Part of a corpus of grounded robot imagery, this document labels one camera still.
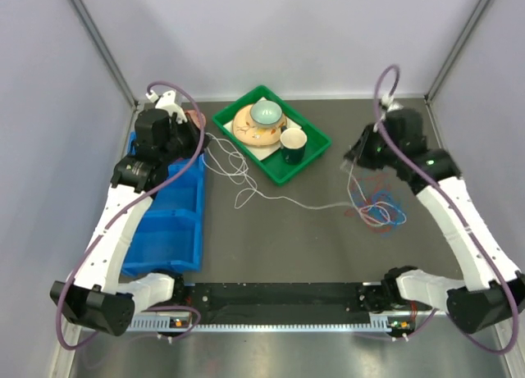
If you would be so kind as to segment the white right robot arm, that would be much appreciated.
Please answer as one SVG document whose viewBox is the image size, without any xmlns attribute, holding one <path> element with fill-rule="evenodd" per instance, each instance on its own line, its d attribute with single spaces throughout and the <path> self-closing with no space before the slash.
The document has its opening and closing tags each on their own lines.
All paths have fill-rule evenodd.
<svg viewBox="0 0 525 378">
<path fill-rule="evenodd" d="M 393 141 L 390 148 L 379 129 L 368 124 L 344 165 L 370 171 L 389 167 L 429 211 L 450 246 L 462 280 L 434 276 L 415 266 L 389 270 L 381 282 L 383 299 L 394 309 L 410 301 L 446 312 L 463 332 L 474 334 L 512 317 L 508 288 L 519 312 L 524 309 L 524 274 L 509 259 L 470 198 L 462 173 L 442 148 L 430 149 L 422 115 L 392 96 L 379 101 L 381 123 Z"/>
</svg>

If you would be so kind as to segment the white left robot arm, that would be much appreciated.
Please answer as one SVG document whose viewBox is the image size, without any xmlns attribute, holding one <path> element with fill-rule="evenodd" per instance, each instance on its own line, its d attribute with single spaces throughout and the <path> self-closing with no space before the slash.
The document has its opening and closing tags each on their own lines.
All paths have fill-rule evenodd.
<svg viewBox="0 0 525 378">
<path fill-rule="evenodd" d="M 62 331 L 68 323 L 120 336 L 135 315 L 163 304 L 181 307 L 186 291 L 176 275 L 156 269 L 141 280 L 120 283 L 121 269 L 135 232 L 160 191 L 185 175 L 207 145 L 205 118 L 199 107 L 192 119 L 178 96 L 194 99 L 171 84 L 162 94 L 147 88 L 152 107 L 135 120 L 132 150 L 113 169 L 103 213 L 82 258 L 65 281 L 55 281 L 50 297 L 56 305 L 59 344 L 74 350 Z"/>
</svg>

